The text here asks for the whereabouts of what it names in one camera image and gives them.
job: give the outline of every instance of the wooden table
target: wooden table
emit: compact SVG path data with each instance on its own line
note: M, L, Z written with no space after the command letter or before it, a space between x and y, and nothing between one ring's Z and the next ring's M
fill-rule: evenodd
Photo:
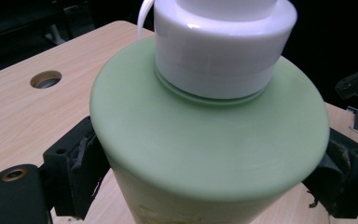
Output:
M134 41L136 26L117 21L0 71L0 172L18 164L41 165L43 152L90 113L91 86L102 66ZM35 75L49 70L62 74L58 84L47 89L30 85ZM331 127L358 142L358 133L349 128L353 114L326 106ZM307 189L298 184L253 223L358 223L331 218L321 205L309 209L312 202ZM81 222L53 218L54 223ZM133 223L112 172L84 223Z

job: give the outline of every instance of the wooden surface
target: wooden surface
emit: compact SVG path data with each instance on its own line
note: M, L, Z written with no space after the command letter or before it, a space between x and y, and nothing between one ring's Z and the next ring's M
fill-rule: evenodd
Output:
M117 21L0 71L0 172L23 163L41 165L43 152L90 113L91 86L102 66L134 41L136 27ZM33 88L32 77L48 70L59 71L62 80L47 89ZM349 128L353 114L326 107L331 127L358 142L358 133ZM331 218L321 205L309 209L312 202L299 184L253 223L358 223L358 219ZM133 223L112 172L85 221L53 218L54 223Z

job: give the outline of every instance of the hole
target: hole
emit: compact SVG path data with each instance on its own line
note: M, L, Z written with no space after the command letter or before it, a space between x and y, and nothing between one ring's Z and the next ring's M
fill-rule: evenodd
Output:
M7 172L3 177L2 180L5 182L10 182L14 180L18 180L27 174L27 170L23 168L15 169L12 171Z
M63 153L65 153L65 152L66 152L66 149L65 149L65 148L59 148L59 149L57 149L57 151L56 151L57 154L63 154Z
M31 86L37 89L46 89L57 84L62 78L60 72L46 71L31 78Z

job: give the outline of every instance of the table hole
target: table hole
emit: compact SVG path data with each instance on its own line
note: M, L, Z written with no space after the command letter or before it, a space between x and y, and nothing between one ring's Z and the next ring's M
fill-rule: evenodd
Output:
M57 84L62 78L60 72L46 71L31 78L31 86L37 89L46 89Z
M27 174L27 170L23 168L15 169L12 171L7 172L3 177L2 180L5 182L10 182L14 180L18 180Z

